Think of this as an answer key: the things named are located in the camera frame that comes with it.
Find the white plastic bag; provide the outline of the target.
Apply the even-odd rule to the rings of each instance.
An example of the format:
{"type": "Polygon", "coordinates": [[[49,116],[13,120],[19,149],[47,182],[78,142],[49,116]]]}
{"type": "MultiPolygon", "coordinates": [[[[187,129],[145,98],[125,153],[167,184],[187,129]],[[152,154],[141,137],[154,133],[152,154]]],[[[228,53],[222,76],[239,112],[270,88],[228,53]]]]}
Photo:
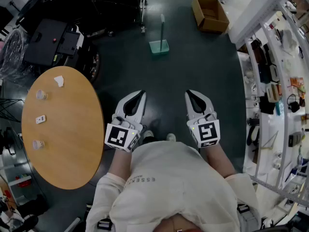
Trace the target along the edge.
{"type": "Polygon", "coordinates": [[[283,50],[290,54],[295,55],[296,48],[298,47],[297,42],[294,40],[292,32],[288,29],[282,30],[281,32],[281,45],[283,50]]]}

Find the black covered equipment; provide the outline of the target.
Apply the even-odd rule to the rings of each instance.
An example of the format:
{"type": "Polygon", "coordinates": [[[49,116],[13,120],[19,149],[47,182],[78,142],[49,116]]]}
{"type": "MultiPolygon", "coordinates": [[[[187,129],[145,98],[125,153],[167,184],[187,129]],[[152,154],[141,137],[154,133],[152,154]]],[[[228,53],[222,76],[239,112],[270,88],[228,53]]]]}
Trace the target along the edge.
{"type": "Polygon", "coordinates": [[[29,34],[47,18],[81,24],[91,14],[91,0],[28,0],[18,14],[17,26],[29,34]]]}

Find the white metal shelf rack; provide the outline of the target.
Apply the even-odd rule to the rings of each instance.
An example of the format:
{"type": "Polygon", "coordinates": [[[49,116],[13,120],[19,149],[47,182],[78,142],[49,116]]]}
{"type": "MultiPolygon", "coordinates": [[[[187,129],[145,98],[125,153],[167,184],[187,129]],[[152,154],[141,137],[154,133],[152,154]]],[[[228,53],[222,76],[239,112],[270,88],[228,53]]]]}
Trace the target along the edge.
{"type": "Polygon", "coordinates": [[[229,30],[236,45],[245,88],[247,113],[243,170],[252,181],[286,200],[309,208],[309,0],[250,0],[229,30]],[[288,29],[297,42],[295,55],[281,45],[288,29]],[[261,112],[258,72],[252,40],[268,44],[277,65],[284,111],[261,112]],[[295,94],[300,109],[287,106],[295,94]]]}

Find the person's white shirt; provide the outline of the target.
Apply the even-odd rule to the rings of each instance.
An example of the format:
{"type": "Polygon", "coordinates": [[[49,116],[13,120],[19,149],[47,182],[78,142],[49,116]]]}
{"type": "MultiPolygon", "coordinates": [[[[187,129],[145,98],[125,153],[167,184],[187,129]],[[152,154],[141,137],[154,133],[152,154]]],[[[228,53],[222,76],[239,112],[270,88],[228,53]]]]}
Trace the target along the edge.
{"type": "Polygon", "coordinates": [[[96,187],[85,232],[253,232],[259,204],[247,174],[223,178],[181,142],[157,141],[132,153],[127,181],[106,173],[96,187]]]}

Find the row of handbags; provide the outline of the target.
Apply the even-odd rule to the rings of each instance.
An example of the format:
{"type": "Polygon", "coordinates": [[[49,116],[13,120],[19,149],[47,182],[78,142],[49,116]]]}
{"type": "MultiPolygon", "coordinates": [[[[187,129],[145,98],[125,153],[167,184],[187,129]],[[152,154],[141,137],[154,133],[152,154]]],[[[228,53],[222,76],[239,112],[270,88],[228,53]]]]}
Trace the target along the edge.
{"type": "Polygon", "coordinates": [[[257,64],[260,110],[264,114],[281,116],[284,111],[282,89],[272,51],[268,44],[262,44],[258,38],[252,40],[251,47],[257,64]]]}

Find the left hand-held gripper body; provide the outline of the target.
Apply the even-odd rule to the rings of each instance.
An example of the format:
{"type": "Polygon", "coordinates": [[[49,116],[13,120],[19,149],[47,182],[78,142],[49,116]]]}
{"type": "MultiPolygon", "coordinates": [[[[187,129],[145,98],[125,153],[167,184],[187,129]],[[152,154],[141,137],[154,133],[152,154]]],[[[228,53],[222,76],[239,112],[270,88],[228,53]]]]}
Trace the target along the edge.
{"type": "Polygon", "coordinates": [[[114,149],[132,152],[142,130],[142,124],[113,114],[112,122],[107,124],[105,144],[114,149]]]}

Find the person's left forearm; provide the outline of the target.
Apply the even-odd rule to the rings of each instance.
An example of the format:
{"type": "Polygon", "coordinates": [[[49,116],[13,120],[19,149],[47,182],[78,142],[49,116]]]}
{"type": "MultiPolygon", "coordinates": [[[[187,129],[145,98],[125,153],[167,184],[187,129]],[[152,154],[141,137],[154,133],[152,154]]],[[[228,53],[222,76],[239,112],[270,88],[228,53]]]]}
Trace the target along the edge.
{"type": "Polygon", "coordinates": [[[132,153],[117,149],[114,153],[108,173],[127,181],[131,175],[132,153]]]}

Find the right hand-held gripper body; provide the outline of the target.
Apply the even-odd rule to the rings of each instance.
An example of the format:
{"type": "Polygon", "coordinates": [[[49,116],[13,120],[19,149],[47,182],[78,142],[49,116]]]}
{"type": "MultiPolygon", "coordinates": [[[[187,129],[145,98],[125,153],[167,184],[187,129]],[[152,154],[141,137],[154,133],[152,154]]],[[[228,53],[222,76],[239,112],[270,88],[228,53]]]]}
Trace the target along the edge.
{"type": "Polygon", "coordinates": [[[188,120],[187,126],[199,149],[220,141],[220,124],[215,112],[188,120]]]}

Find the teal dustpan with long handle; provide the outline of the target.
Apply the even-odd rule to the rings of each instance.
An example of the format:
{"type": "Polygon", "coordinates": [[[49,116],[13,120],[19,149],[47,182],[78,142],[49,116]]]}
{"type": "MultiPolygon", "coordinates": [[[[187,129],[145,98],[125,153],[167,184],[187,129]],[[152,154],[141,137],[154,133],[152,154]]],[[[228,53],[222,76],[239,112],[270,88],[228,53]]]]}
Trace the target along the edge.
{"type": "Polygon", "coordinates": [[[163,55],[169,52],[169,44],[164,38],[164,28],[165,28],[165,16],[161,14],[161,31],[160,40],[150,41],[149,46],[153,55],[163,55]]]}

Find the clear plastic wrapped item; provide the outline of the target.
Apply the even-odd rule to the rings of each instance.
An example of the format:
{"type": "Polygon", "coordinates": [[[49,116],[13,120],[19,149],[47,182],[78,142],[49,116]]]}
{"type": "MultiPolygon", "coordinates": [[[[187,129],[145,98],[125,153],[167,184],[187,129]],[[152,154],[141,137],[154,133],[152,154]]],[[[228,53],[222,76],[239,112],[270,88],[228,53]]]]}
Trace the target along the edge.
{"type": "Polygon", "coordinates": [[[14,29],[6,37],[0,51],[0,79],[17,82],[28,75],[29,68],[24,61],[28,41],[28,34],[21,29],[14,29]]]}

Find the black tripod legs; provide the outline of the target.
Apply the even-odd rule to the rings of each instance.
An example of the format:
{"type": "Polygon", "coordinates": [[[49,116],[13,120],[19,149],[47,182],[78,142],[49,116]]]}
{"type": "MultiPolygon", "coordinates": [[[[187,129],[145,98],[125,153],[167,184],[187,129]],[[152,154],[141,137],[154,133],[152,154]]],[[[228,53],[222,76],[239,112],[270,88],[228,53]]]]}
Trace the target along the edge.
{"type": "Polygon", "coordinates": [[[20,123],[21,120],[17,119],[13,113],[11,113],[11,109],[19,104],[24,105],[25,101],[22,99],[6,99],[0,98],[0,118],[5,119],[12,122],[20,123]]]}

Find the person's right forearm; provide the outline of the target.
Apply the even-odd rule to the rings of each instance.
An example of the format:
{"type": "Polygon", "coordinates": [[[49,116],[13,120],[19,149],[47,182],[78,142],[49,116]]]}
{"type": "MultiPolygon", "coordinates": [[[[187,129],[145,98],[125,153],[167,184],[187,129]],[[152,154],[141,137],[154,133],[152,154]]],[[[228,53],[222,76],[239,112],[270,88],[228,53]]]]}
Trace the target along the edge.
{"type": "Polygon", "coordinates": [[[233,164],[223,151],[220,144],[206,147],[205,152],[208,164],[223,178],[236,174],[233,164]]]}

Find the round wooden table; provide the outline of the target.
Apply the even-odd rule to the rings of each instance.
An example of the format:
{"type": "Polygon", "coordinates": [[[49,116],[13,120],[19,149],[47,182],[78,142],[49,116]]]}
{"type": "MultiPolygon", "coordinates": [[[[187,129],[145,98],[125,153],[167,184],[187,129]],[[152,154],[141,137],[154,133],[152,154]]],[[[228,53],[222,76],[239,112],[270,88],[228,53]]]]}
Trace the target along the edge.
{"type": "Polygon", "coordinates": [[[74,68],[54,67],[31,86],[22,110],[22,136],[27,155],[36,171],[60,189],[84,186],[96,173],[103,153],[104,119],[96,91],[74,68]],[[64,86],[54,80],[62,75],[64,86]],[[36,99],[37,91],[48,93],[36,99]],[[46,121],[36,124],[36,118],[46,121]],[[33,140],[44,148],[33,149],[33,140]]]}

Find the open cardboard box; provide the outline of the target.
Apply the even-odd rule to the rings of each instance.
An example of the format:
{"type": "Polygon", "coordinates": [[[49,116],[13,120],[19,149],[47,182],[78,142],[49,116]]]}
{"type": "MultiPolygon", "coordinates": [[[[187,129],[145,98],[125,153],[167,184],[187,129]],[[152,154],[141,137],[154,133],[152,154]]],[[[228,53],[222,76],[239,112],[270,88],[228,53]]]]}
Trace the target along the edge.
{"type": "Polygon", "coordinates": [[[218,34],[227,31],[229,20],[219,0],[193,0],[192,9],[200,31],[218,34]]]}

